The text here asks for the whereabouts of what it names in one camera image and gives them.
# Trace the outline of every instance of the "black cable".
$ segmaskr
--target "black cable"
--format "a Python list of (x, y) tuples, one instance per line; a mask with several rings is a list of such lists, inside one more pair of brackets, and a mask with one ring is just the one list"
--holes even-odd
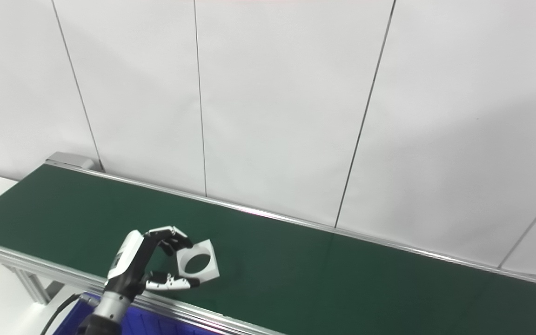
[(70, 305), (70, 303), (78, 300), (79, 297), (80, 297), (80, 295), (70, 295), (70, 297), (67, 298), (66, 301), (62, 302), (61, 305), (59, 305), (59, 307), (55, 311), (55, 313), (53, 313), (53, 315), (49, 319), (49, 322), (47, 322), (47, 324), (45, 325), (45, 328), (43, 328), (43, 331), (40, 333), (40, 335), (45, 335), (45, 333), (47, 332), (47, 330), (49, 329), (49, 327), (53, 323), (53, 320), (55, 320), (55, 318), (57, 318), (59, 313), (62, 310), (66, 309), (66, 307), (68, 307)]

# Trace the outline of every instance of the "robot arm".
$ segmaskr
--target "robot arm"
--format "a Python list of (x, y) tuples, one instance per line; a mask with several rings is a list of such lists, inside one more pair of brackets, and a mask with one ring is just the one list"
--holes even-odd
[(193, 244), (185, 233), (173, 226), (151, 229), (144, 234), (137, 230), (128, 233), (107, 274), (100, 304), (80, 325), (79, 335), (121, 334), (121, 319), (136, 295), (141, 295), (145, 289), (183, 290), (200, 285), (196, 278), (155, 271), (145, 274), (157, 246), (172, 256)]

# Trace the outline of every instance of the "circular hole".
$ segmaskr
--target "circular hole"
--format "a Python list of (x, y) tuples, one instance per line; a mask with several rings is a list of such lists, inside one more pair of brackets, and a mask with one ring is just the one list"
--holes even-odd
[(188, 274), (195, 274), (202, 271), (210, 263), (210, 255), (195, 255), (185, 265), (185, 272)]

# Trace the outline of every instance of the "blue bin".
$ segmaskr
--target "blue bin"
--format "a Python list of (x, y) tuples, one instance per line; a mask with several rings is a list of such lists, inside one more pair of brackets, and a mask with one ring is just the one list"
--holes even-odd
[[(75, 335), (80, 323), (93, 310), (93, 307), (78, 300), (53, 335)], [(212, 331), (136, 307), (127, 309), (121, 329), (122, 335), (216, 335)]]

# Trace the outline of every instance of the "white wall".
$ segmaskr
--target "white wall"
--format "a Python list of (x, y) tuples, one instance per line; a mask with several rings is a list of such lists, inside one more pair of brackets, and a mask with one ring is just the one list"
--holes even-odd
[(55, 151), (97, 161), (51, 2), (0, 0), (0, 175)]
[(194, 3), (55, 4), (106, 171), (204, 194)]
[(338, 227), (497, 266), (535, 216), (536, 2), (398, 2)]
[(208, 195), (334, 225), (392, 1), (196, 4)]
[(398, 0), (338, 222), (391, 0), (55, 4), (90, 124), (51, 2), (0, 1), (4, 176), (90, 125), (112, 174), (489, 265), (536, 217), (534, 1)]

